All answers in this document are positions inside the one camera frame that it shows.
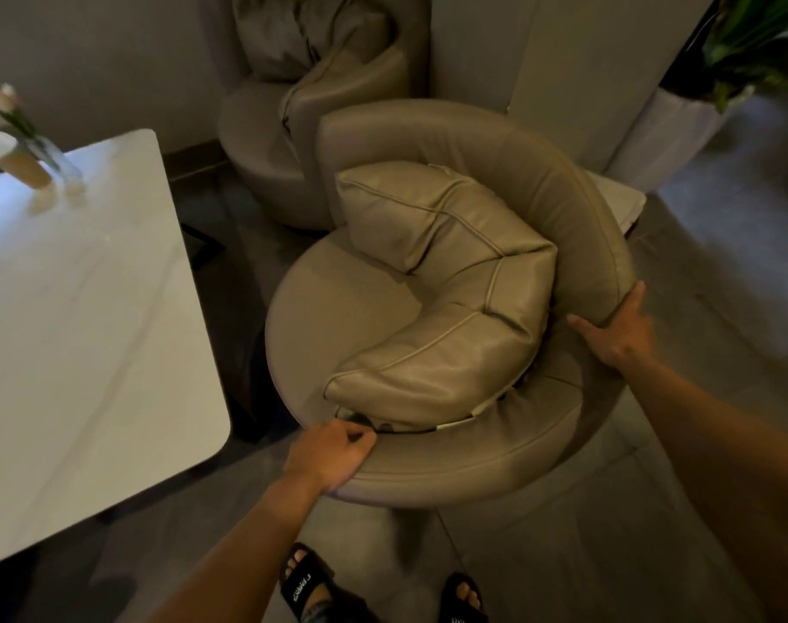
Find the vase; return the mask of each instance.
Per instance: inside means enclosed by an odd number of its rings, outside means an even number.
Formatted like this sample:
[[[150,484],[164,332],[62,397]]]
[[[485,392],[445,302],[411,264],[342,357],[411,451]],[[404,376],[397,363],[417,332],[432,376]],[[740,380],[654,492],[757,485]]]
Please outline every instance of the vase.
[[[613,155],[605,176],[644,193],[655,191],[711,141],[751,94],[749,88],[721,114],[711,102],[658,88]]]
[[[83,187],[82,171],[51,140],[37,135],[25,141],[27,149],[36,159],[43,161],[56,177],[59,177],[66,188]]]

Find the person's left hand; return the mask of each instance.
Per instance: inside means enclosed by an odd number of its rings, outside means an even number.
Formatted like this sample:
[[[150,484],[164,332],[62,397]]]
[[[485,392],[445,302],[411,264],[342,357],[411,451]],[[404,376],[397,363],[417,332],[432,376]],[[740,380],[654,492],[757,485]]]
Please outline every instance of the person's left hand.
[[[295,440],[284,473],[311,478],[320,494],[332,492],[353,478],[375,443],[374,429],[333,418],[305,430]]]

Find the forearm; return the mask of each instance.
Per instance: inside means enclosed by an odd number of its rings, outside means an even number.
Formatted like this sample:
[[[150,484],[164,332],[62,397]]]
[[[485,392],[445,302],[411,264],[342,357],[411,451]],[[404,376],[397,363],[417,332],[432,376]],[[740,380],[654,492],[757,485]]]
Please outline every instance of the forearm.
[[[653,358],[620,366],[705,523],[788,620],[788,436]]]
[[[287,552],[318,498],[316,481],[276,481],[150,623],[254,623],[264,616]]]

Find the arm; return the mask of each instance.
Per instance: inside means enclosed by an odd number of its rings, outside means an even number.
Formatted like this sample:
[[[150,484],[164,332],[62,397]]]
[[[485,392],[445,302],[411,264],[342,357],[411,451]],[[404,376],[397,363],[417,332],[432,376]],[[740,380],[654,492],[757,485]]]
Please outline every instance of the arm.
[[[641,282],[611,324],[568,320],[625,377],[688,498],[770,613],[788,620],[788,435],[678,376],[639,314]]]
[[[306,430],[290,448],[284,476],[202,559],[149,623],[260,621],[316,500],[350,480],[375,442],[372,430],[340,419]]]

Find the white planter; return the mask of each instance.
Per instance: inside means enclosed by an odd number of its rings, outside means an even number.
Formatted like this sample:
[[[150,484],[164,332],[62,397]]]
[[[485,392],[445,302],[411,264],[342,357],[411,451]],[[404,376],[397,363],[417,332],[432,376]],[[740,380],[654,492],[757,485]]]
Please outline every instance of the white planter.
[[[680,98],[659,88],[617,149],[605,175],[652,192],[708,144],[727,116],[718,113],[712,103]]]

